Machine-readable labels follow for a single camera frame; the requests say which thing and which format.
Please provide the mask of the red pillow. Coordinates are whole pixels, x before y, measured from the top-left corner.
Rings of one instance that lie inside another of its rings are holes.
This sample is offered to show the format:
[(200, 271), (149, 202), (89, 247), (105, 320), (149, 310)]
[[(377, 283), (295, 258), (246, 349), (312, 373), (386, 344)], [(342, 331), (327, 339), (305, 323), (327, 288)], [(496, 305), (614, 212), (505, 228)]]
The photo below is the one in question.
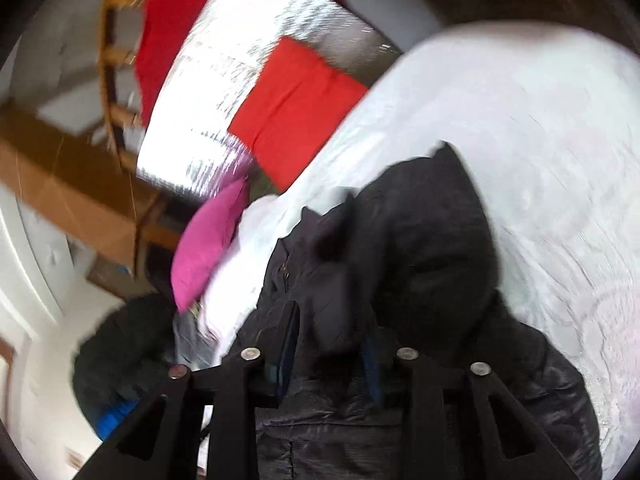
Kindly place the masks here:
[(364, 84), (311, 47), (283, 37), (228, 131), (284, 192), (367, 92)]

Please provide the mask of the black coat pile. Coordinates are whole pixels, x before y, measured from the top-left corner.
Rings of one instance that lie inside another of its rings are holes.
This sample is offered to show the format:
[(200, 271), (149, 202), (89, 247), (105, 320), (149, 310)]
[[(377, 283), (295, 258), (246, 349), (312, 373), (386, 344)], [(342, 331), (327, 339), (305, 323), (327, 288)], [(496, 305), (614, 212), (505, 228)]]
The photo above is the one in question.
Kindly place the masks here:
[(132, 298), (110, 312), (78, 347), (72, 388), (96, 434), (116, 406), (137, 402), (175, 362), (175, 304), (159, 292)]

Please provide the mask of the white bed blanket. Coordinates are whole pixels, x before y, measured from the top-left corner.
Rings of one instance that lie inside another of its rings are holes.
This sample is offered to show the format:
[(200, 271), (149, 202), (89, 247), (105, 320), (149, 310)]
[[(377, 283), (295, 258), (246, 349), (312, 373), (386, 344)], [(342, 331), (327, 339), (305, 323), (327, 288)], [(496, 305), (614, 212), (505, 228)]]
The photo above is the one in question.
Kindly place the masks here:
[(506, 304), (584, 376), (615, 477), (639, 441), (639, 60), (579, 28), (471, 24), (403, 55), (286, 192), (244, 211), (204, 296), (217, 356), (304, 208), (444, 142), (484, 200)]

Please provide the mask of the pink pillow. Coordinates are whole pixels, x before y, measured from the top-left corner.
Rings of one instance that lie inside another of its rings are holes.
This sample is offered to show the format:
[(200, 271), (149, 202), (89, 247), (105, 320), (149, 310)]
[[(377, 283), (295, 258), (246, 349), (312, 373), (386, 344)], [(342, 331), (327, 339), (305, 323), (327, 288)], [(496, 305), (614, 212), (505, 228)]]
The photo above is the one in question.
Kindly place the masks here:
[(179, 312), (202, 296), (216, 265), (226, 253), (248, 205), (247, 179), (235, 180), (194, 214), (172, 259), (171, 287)]

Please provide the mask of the grey garment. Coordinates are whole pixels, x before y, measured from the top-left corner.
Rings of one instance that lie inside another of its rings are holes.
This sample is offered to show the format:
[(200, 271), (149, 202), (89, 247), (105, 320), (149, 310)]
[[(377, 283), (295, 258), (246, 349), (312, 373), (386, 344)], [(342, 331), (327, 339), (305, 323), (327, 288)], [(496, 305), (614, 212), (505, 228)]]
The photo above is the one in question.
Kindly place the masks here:
[(178, 312), (172, 322), (176, 362), (190, 370), (212, 367), (218, 346), (217, 338), (201, 323), (202, 306), (194, 302), (190, 309)]

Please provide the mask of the red cloth on headboard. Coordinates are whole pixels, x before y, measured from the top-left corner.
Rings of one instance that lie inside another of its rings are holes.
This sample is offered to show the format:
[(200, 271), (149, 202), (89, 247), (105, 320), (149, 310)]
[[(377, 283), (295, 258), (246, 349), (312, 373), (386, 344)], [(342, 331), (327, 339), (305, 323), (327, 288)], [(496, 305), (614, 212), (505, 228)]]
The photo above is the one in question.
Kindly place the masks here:
[(207, 0), (145, 0), (143, 32), (134, 61), (142, 124), (150, 123), (160, 89)]

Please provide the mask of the brown curved column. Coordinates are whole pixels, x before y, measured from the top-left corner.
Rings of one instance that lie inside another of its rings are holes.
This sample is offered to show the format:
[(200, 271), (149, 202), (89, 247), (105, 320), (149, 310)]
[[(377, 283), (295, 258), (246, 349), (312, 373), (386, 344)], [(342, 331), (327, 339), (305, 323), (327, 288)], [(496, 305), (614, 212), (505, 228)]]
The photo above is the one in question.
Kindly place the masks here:
[(65, 234), (130, 270), (145, 245), (178, 245), (180, 233), (160, 224), (160, 190), (11, 103), (1, 105), (1, 182)]

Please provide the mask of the wooden stair railing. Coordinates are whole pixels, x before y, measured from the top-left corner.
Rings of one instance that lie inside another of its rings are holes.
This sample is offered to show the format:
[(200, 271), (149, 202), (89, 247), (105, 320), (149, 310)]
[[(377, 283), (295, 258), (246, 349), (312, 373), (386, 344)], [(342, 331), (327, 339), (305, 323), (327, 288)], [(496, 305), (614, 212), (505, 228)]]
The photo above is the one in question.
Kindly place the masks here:
[(126, 148), (124, 132), (126, 128), (141, 127), (142, 119), (139, 113), (117, 101), (116, 74), (123, 67), (134, 67), (137, 51), (116, 44), (115, 26), (118, 12), (140, 11), (143, 3), (145, 0), (102, 0), (96, 62), (107, 149), (117, 166), (132, 174), (136, 172), (138, 156)]

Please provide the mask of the black quilted jacket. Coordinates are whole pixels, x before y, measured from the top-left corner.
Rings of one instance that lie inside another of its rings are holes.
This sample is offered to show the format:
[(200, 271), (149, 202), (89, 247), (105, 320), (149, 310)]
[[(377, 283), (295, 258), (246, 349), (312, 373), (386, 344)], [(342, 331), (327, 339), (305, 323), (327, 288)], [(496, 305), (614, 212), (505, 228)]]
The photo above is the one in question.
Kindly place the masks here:
[[(251, 346), (298, 305), (288, 392), (255, 412), (259, 477), (371, 479), (361, 461), (361, 428), (378, 410), (364, 377), (367, 334), (442, 362), (476, 361), (484, 341), (549, 341), (508, 311), (498, 281), (482, 201), (449, 145), (391, 166), (326, 214), (304, 209), (274, 246), (230, 348)], [(577, 479), (597, 479), (599, 424), (579, 375)]]

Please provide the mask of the blue jacket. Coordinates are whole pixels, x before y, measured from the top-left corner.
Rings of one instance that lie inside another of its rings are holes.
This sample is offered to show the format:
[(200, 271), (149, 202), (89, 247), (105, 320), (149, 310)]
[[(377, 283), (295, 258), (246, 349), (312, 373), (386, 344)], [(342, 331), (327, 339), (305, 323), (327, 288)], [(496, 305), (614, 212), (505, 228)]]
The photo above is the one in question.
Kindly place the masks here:
[(137, 401), (119, 401), (110, 406), (96, 422), (98, 437), (105, 441), (137, 404)]

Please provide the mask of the silver foil headboard panel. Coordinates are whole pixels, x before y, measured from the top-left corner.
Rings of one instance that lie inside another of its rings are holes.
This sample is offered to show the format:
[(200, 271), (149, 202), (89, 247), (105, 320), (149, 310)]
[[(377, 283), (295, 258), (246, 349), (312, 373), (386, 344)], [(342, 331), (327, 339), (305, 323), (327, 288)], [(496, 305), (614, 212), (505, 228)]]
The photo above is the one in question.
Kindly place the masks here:
[(202, 202), (252, 170), (228, 128), (278, 41), (291, 37), (372, 86), (398, 47), (332, 0), (207, 0), (160, 89), (136, 175)]

